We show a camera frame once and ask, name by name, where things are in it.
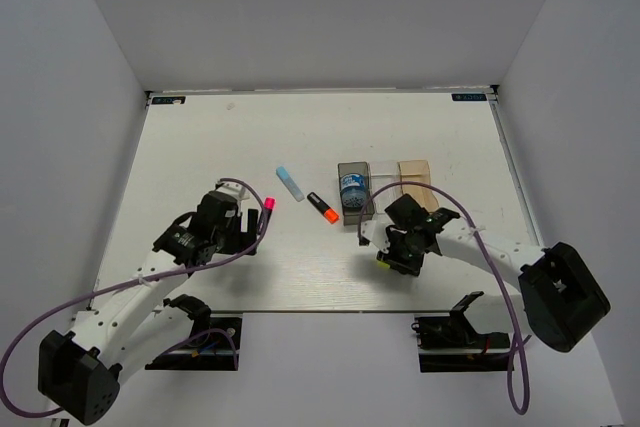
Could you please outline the blue cleaning gel jar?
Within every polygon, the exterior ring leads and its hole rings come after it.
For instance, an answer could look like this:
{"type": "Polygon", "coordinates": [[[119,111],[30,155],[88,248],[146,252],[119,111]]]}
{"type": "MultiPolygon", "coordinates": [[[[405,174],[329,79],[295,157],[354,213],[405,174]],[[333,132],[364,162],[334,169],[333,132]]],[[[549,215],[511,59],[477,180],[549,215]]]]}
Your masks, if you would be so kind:
{"type": "Polygon", "coordinates": [[[360,209],[367,199],[365,177],[358,173],[341,176],[340,198],[345,209],[360,209]]]}

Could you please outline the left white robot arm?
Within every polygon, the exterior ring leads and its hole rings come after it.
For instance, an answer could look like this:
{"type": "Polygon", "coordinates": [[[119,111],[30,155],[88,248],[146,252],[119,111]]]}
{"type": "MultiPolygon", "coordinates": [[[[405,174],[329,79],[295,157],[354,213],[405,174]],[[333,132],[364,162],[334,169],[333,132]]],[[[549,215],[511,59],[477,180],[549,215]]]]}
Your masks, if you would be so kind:
{"type": "Polygon", "coordinates": [[[175,291],[195,267],[217,254],[254,254],[259,212],[241,210],[248,198],[237,182],[218,182],[195,211],[187,212],[154,241],[133,276],[68,333],[50,332],[39,346],[38,389],[85,426],[113,406],[124,383],[183,341],[205,343],[211,309],[175,291]]]}

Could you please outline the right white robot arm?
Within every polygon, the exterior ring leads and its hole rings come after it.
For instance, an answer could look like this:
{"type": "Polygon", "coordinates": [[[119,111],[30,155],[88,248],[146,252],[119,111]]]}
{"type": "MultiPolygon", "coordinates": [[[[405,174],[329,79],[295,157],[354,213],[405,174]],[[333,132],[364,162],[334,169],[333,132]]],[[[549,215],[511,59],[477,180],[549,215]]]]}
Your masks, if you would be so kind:
{"type": "Polygon", "coordinates": [[[611,303],[577,250],[563,242],[550,248],[483,233],[455,211],[428,212],[404,194],[382,218],[368,221],[365,240],[380,261],[418,275],[427,254],[462,261],[516,289],[514,296],[473,294],[454,308],[453,337],[472,346],[487,333],[521,329],[551,349],[571,351],[611,310],[611,303]]]}

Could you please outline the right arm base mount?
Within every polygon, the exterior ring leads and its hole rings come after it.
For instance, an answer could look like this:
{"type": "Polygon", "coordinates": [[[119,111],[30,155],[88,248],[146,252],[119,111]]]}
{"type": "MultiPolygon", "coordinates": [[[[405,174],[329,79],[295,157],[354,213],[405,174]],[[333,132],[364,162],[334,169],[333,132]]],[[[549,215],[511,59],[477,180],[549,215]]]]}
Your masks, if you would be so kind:
{"type": "Polygon", "coordinates": [[[418,347],[421,373],[506,372],[511,349],[507,332],[479,332],[467,318],[486,295],[465,295],[449,311],[414,317],[411,330],[418,347]]]}

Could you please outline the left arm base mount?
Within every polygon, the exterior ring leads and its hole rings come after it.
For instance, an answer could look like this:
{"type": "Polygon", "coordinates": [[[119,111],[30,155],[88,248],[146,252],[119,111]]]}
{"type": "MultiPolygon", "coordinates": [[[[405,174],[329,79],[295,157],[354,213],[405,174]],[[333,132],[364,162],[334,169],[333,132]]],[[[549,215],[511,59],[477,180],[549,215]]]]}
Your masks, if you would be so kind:
{"type": "Polygon", "coordinates": [[[233,372],[240,360],[243,317],[212,316],[209,327],[218,329],[147,364],[146,371],[233,372]]]}

